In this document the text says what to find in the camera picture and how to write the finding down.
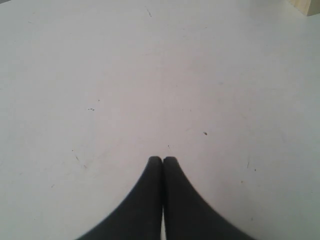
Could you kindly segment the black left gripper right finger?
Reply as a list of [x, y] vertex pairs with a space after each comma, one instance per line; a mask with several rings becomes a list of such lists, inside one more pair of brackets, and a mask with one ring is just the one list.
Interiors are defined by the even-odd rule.
[[168, 240], [251, 240], [200, 196], [184, 174], [178, 160], [163, 160], [163, 210]]

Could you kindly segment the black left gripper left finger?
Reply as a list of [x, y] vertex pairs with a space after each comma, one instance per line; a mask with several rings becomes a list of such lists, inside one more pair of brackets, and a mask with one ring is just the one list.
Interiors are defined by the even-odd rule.
[[152, 156], [129, 194], [82, 240], [160, 240], [163, 216], [163, 162]]

